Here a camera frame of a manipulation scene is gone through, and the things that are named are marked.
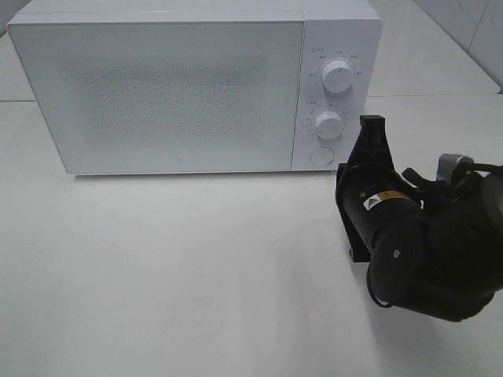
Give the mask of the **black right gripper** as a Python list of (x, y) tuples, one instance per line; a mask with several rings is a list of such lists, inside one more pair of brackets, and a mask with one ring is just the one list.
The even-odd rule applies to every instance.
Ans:
[(385, 118), (361, 115), (360, 133), (347, 163), (336, 174), (336, 204), (350, 243), (353, 262), (369, 262), (378, 239), (394, 222), (420, 217), (420, 203), (394, 170)]

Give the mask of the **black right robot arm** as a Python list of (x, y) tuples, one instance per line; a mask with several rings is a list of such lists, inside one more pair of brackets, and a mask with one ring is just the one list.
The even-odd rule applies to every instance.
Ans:
[(451, 322), (475, 316), (502, 288), (502, 168), (445, 153), (435, 180), (398, 172), (384, 118), (360, 124), (335, 200), (371, 299)]

